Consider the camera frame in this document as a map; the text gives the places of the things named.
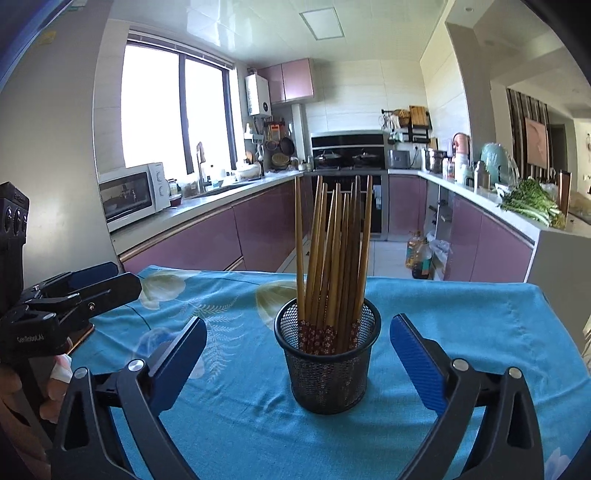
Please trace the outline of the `person's left hand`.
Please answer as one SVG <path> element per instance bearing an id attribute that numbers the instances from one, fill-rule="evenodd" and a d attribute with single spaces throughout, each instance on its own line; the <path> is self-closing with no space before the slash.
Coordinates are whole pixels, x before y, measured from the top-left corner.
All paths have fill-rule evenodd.
<path id="1" fill-rule="evenodd" d="M 67 354 L 51 359 L 51 372 L 44 384 L 46 400 L 38 410 L 42 420 L 55 425 L 62 403 L 72 378 L 71 358 Z M 13 369 L 1 365 L 1 431 L 6 438 L 2 454 L 11 455 L 18 461 L 23 473 L 15 479 L 50 479 L 51 466 L 47 447 L 42 439 L 43 432 L 34 426 L 34 415 L 23 392 L 22 382 Z"/>

